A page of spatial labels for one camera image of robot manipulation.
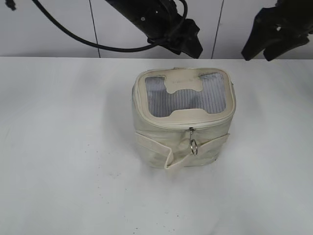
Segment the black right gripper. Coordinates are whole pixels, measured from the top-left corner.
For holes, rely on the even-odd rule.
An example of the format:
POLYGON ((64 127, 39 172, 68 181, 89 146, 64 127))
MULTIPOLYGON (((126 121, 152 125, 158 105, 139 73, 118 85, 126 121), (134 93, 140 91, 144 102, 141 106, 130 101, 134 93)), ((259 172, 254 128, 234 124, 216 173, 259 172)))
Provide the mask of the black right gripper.
POLYGON ((254 18, 241 54, 250 61, 262 50, 267 61, 309 42, 309 2, 278 0, 274 7, 262 8, 254 18))

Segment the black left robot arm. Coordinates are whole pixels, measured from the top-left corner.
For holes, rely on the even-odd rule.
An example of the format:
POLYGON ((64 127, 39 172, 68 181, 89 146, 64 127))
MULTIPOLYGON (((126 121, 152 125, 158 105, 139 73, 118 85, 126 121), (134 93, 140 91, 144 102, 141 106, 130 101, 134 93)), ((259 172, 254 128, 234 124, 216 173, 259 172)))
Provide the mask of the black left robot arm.
POLYGON ((109 0, 107 3, 143 32, 149 43, 146 47, 123 49, 122 52, 163 47, 177 55, 200 57, 203 51, 198 39, 200 28, 194 20, 187 18, 186 1, 181 1, 182 15, 173 0, 109 0))

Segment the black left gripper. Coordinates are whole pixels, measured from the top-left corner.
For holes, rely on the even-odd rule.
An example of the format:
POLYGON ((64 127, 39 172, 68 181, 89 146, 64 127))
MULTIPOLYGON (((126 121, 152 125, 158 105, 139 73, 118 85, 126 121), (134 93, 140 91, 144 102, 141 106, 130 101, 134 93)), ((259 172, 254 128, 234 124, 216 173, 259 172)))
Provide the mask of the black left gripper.
POLYGON ((147 42, 155 44, 173 52, 185 53, 188 56, 198 59, 203 48, 198 39, 200 28, 192 19, 148 19, 146 22, 147 42))

